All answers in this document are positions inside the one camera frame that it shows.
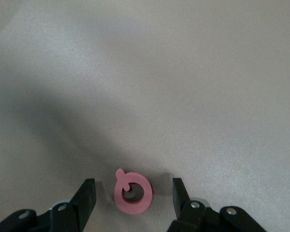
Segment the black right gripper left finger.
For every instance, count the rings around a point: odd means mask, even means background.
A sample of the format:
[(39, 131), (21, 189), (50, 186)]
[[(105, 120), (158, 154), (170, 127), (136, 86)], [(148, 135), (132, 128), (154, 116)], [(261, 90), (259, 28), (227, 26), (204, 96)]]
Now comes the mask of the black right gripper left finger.
[(0, 232), (83, 232), (95, 204), (95, 180), (86, 179), (69, 202), (39, 216), (32, 209), (15, 211), (0, 222)]

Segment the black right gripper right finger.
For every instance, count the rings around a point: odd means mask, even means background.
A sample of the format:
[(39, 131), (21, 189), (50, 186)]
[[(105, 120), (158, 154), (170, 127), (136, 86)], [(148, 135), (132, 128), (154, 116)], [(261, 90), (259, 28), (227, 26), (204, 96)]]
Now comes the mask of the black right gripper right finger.
[(173, 178), (176, 219), (168, 232), (267, 232), (244, 209), (225, 206), (219, 212), (189, 197), (181, 178)]

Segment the red foam letter Q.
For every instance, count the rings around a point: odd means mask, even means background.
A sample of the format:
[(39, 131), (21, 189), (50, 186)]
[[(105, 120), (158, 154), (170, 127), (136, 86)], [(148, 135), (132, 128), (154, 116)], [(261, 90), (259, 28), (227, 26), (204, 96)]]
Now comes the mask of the red foam letter Q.
[[(143, 197), (135, 202), (124, 197), (124, 192), (130, 191), (131, 184), (139, 185), (144, 191)], [(116, 171), (114, 201), (122, 212), (131, 215), (143, 213), (150, 206), (152, 199), (153, 189), (145, 176), (137, 172), (125, 172), (121, 168)]]

